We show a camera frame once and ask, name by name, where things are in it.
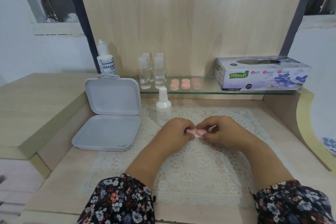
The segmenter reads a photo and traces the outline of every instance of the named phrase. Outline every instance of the hand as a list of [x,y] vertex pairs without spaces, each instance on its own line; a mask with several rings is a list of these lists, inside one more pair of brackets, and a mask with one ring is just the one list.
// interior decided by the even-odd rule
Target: hand
[[207,130],[211,127],[213,127],[212,130],[203,135],[206,141],[222,144],[235,150],[243,151],[255,140],[259,140],[229,116],[211,116],[196,126],[197,129]]
[[157,151],[163,151],[164,156],[169,157],[195,138],[194,134],[185,133],[186,129],[195,129],[195,124],[187,119],[173,118],[163,126],[150,144]]

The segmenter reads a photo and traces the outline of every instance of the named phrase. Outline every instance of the mysoff tissue box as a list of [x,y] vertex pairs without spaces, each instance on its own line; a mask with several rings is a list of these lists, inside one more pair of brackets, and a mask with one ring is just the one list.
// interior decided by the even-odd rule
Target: mysoff tissue box
[[214,75],[222,90],[299,90],[310,68],[282,56],[216,58]]

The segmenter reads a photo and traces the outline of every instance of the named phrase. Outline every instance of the white wall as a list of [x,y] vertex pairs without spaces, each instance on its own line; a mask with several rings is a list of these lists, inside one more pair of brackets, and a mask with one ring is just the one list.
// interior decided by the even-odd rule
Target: white wall
[[336,139],[336,27],[330,23],[300,29],[288,54],[312,67],[304,86],[315,93],[311,123],[319,139]]
[[96,72],[85,36],[34,35],[27,0],[0,0],[0,85],[34,72]]

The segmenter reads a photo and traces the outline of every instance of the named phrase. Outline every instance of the box lid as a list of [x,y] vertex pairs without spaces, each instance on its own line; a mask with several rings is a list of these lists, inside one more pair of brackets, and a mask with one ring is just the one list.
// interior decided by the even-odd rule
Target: box lid
[[97,114],[137,115],[141,111],[139,84],[132,78],[100,74],[85,81],[85,90]]

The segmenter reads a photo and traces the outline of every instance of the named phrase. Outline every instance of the white plastic storage box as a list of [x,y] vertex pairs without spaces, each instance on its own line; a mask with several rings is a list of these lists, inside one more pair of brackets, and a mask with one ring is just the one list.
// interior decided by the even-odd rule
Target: white plastic storage box
[[131,78],[101,74],[85,81],[91,117],[73,137],[84,150],[125,151],[132,147],[140,125],[141,99],[138,83]]

